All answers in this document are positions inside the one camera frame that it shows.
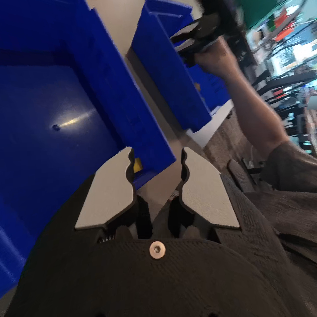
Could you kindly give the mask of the person's grey clothing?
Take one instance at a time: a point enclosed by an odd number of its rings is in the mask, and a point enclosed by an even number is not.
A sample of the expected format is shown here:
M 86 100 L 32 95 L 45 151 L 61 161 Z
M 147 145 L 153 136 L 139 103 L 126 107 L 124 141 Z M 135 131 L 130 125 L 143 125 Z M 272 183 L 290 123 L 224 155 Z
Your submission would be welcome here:
M 260 176 L 275 191 L 245 195 L 278 232 L 293 266 L 295 287 L 316 316 L 316 158 L 288 141 L 271 152 Z

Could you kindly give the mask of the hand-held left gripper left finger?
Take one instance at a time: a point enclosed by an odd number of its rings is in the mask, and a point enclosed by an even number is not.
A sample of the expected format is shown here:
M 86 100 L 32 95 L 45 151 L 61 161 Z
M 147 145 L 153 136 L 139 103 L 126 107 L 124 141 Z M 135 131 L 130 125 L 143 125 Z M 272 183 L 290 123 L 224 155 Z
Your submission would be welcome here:
M 136 203 L 134 186 L 134 150 L 125 147 L 96 171 L 76 230 L 106 228 Z

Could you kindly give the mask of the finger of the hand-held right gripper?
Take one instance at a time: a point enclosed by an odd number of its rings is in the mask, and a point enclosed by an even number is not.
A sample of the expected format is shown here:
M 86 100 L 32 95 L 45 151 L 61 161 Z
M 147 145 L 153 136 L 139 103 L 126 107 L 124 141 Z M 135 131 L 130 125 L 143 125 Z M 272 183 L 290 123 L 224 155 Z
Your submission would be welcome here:
M 175 46 L 174 49 L 178 54 L 195 54 L 199 52 L 199 42 L 195 39 L 188 39 Z
M 197 32 L 198 26 L 199 21 L 193 21 L 192 23 L 188 24 L 187 26 L 176 32 L 174 35 L 172 35 L 170 37 L 170 41 L 172 43 L 178 43 L 193 38 Z

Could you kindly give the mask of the green container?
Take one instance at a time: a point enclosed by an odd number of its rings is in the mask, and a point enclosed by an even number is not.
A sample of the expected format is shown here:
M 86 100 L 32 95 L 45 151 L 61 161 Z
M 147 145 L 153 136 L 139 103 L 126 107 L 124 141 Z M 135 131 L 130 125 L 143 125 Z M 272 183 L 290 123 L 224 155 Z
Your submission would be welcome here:
M 238 27 L 249 30 L 252 27 L 259 26 L 266 21 L 269 16 L 276 10 L 280 9 L 289 1 L 277 0 L 236 0 L 234 1 L 237 8 L 235 13 L 235 21 Z M 273 30 L 278 29 L 284 21 L 288 21 L 289 16 L 286 13 L 281 13 L 280 18 L 273 17 Z M 292 20 L 283 30 L 294 30 L 294 21 Z

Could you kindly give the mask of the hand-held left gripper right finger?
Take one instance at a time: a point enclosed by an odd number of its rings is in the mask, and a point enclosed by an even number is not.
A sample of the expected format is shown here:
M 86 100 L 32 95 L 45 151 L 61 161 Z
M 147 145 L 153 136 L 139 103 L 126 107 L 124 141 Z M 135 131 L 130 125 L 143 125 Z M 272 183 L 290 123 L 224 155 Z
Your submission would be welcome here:
M 207 159 L 189 147 L 182 149 L 179 200 L 193 214 L 193 224 L 203 229 L 239 229 L 240 224 L 221 174 Z

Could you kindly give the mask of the person's right hand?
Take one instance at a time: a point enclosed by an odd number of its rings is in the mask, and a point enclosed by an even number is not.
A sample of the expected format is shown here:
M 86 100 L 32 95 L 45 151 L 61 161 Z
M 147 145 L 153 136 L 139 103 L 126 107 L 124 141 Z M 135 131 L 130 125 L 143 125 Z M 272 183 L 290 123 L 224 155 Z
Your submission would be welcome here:
M 227 42 L 220 36 L 206 50 L 194 55 L 194 61 L 206 73 L 211 73 L 229 82 L 241 75 L 237 59 Z

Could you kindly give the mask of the blue plastic bin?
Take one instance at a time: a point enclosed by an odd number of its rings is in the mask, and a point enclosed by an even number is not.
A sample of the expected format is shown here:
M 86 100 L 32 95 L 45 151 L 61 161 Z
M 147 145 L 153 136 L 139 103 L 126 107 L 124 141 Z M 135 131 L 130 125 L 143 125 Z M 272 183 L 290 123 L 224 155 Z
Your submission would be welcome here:
M 125 147 L 139 189 L 176 161 L 95 10 L 85 1 L 0 1 L 1 297 L 43 228 Z
M 190 22 L 192 7 L 173 1 L 145 1 L 132 49 L 183 130 L 199 131 L 211 112 L 231 99 L 224 81 L 185 65 L 170 37 Z

